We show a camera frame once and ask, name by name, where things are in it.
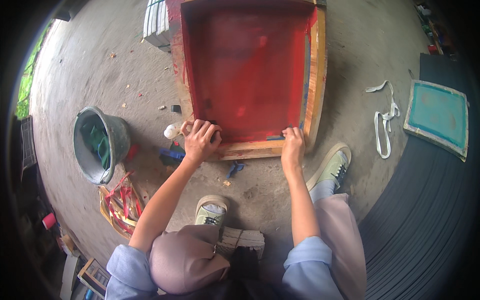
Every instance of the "finger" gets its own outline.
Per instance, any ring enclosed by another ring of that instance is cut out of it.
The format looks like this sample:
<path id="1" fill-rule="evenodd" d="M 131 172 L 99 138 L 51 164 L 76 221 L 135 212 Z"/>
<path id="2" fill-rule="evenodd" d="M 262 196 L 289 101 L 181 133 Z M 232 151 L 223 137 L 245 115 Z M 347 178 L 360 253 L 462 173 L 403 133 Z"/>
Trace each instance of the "finger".
<path id="1" fill-rule="evenodd" d="M 210 121 L 205 121 L 205 123 L 202 125 L 202 127 L 198 130 L 198 133 L 200 134 L 200 136 L 205 135 L 205 133 L 207 132 L 210 125 L 212 125 L 212 123 L 210 123 Z"/>
<path id="2" fill-rule="evenodd" d="M 193 125 L 192 121 L 185 121 L 183 122 L 182 126 L 180 127 L 181 133 L 183 133 L 183 136 L 187 136 L 190 132 L 187 130 L 188 125 Z"/>
<path id="3" fill-rule="evenodd" d="M 208 129 L 207 129 L 207 132 L 205 133 L 205 137 L 210 140 L 212 138 L 212 136 L 214 135 L 215 131 L 218 131 L 218 129 L 221 130 L 220 126 L 218 125 L 213 125 L 211 124 Z"/>
<path id="4" fill-rule="evenodd" d="M 204 120 L 196 119 L 192 127 L 192 133 L 197 133 L 204 123 Z"/>
<path id="5" fill-rule="evenodd" d="M 215 140 L 213 141 L 213 143 L 211 145 L 214 149 L 217 149 L 218 145 L 220 145 L 221 142 L 222 142 L 222 137 L 220 136 L 220 131 L 217 131 L 215 133 Z"/>
<path id="6" fill-rule="evenodd" d="M 284 130 L 282 130 L 282 133 L 283 134 L 292 134 L 293 133 L 293 130 L 291 127 L 287 127 L 285 128 Z"/>
<path id="7" fill-rule="evenodd" d="M 302 137 L 300 128 L 293 127 L 293 132 L 295 133 L 295 136 Z"/>

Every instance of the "white strap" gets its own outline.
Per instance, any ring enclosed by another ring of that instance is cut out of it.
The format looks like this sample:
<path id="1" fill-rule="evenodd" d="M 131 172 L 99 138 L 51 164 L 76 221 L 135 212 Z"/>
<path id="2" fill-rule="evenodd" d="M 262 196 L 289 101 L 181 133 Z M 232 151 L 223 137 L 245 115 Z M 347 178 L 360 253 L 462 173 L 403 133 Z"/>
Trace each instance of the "white strap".
<path id="1" fill-rule="evenodd" d="M 388 123 L 388 131 L 392 132 L 392 129 L 390 128 L 390 120 L 393 119 L 394 116 L 399 117 L 400 116 L 400 110 L 398 109 L 398 106 L 394 102 L 393 86 L 390 83 L 390 81 L 385 80 L 384 83 L 382 83 L 379 86 L 369 87 L 369 88 L 365 89 L 365 92 L 367 92 L 367 93 L 380 91 L 385 86 L 385 83 L 388 83 L 388 86 L 390 87 L 390 91 L 392 92 L 392 103 L 390 104 L 390 111 L 385 113 L 385 114 L 381 114 L 379 111 L 376 111 L 375 112 L 375 119 L 373 120 L 373 123 L 375 124 L 375 136 L 377 138 L 377 152 L 378 152 L 378 154 L 380 154 L 380 156 L 383 159 L 388 158 L 390 156 L 390 151 L 391 151 L 390 139 L 388 138 L 387 127 L 386 127 L 387 123 Z M 380 115 L 382 117 L 382 119 L 384 120 L 385 140 L 386 140 L 386 144 L 387 144 L 387 154 L 386 155 L 382 154 L 382 147 L 380 146 L 380 138 L 378 137 L 378 115 Z"/>

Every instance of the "green cloth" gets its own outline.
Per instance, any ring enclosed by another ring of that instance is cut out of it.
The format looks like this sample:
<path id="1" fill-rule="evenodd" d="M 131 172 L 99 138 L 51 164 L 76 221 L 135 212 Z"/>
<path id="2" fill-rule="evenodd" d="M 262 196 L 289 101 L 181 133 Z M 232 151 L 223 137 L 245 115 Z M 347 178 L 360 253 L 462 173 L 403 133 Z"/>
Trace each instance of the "green cloth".
<path id="1" fill-rule="evenodd" d="M 87 148 L 98 156 L 103 169 L 106 170 L 110 167 L 110 145 L 107 134 L 104 130 L 98 129 L 99 127 L 104 129 L 103 123 L 99 124 L 96 120 L 87 120 L 80 132 Z"/>

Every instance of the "hand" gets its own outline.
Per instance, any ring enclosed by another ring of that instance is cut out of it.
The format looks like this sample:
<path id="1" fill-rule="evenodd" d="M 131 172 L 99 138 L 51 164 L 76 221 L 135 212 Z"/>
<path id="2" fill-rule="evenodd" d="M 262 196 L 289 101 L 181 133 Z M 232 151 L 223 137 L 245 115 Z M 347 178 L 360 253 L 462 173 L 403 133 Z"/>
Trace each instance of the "hand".
<path id="1" fill-rule="evenodd" d="M 188 125 L 193 125 L 191 132 L 187 130 Z M 218 148 L 222 141 L 220 137 L 222 128 L 209 121 L 199 119 L 196 119 L 195 122 L 185 121 L 180 130 L 185 136 L 185 158 L 183 161 L 192 162 L 194 165 L 199 166 Z M 211 143 L 210 140 L 214 135 L 215 139 Z"/>
<path id="2" fill-rule="evenodd" d="M 282 167 L 286 177 L 292 173 L 301 172 L 301 163 L 305 154 L 303 130 L 298 127 L 282 130 L 285 143 L 282 149 Z"/>

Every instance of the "wooden frame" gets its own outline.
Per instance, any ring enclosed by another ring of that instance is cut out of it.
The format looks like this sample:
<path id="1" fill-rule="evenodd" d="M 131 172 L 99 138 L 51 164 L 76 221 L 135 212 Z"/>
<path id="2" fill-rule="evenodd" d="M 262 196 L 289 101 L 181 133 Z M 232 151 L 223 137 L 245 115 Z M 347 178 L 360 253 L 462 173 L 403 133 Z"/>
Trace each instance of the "wooden frame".
<path id="1" fill-rule="evenodd" d="M 465 143 L 462 145 L 462 147 L 459 147 L 455 145 L 453 142 L 444 139 L 436 134 L 433 134 L 429 131 L 422 130 L 420 126 L 412 126 L 410 124 L 410 115 L 412 113 L 412 106 L 413 106 L 413 98 L 414 98 L 414 91 L 415 91 L 415 85 L 421 84 L 421 85 L 427 85 L 433 88 L 438 88 L 440 90 L 449 92 L 453 95 L 458 95 L 461 98 L 464 99 L 465 103 L 463 103 L 463 109 L 465 111 Z M 431 82 L 423 81 L 423 80 L 412 80 L 411 86 L 410 86 L 410 98 L 408 101 L 408 108 L 407 108 L 407 113 L 405 116 L 405 122 L 403 124 L 403 129 L 412 135 L 415 135 L 423 140 L 426 140 L 434 145 L 437 145 L 448 152 L 454 154 L 458 158 L 460 158 L 463 162 L 466 161 L 467 159 L 467 152 L 468 152 L 468 101 L 467 101 L 467 95 L 465 95 L 462 92 L 459 92 L 453 88 L 450 88 L 448 86 L 443 86 L 440 84 L 434 84 Z"/>
<path id="2" fill-rule="evenodd" d="M 183 40 L 183 23 L 180 6 L 184 2 L 194 0 L 166 0 L 169 14 L 170 45 L 173 56 L 173 68 L 175 82 L 180 98 L 180 106 L 184 120 L 195 119 L 192 106 L 191 87 L 187 62 L 185 59 L 185 47 Z M 306 36 L 305 43 L 305 69 L 304 69 L 304 92 L 301 99 L 300 127 L 303 127 L 305 136 L 306 152 L 311 152 L 318 133 L 320 116 L 325 92 L 327 53 L 325 43 L 325 13 L 326 6 L 318 0 L 290 0 L 306 1 L 314 5 L 316 20 L 310 33 L 311 39 Z M 231 160 L 258 157 L 280 156 L 282 153 L 283 140 L 267 140 L 259 142 L 244 142 L 221 144 L 218 150 L 210 157 L 210 160 Z"/>
<path id="3" fill-rule="evenodd" d="M 91 289 L 100 298 L 105 299 L 105 292 L 107 291 L 106 285 L 110 280 L 110 274 L 100 266 L 95 258 L 92 257 L 88 260 L 77 277 L 86 287 Z"/>

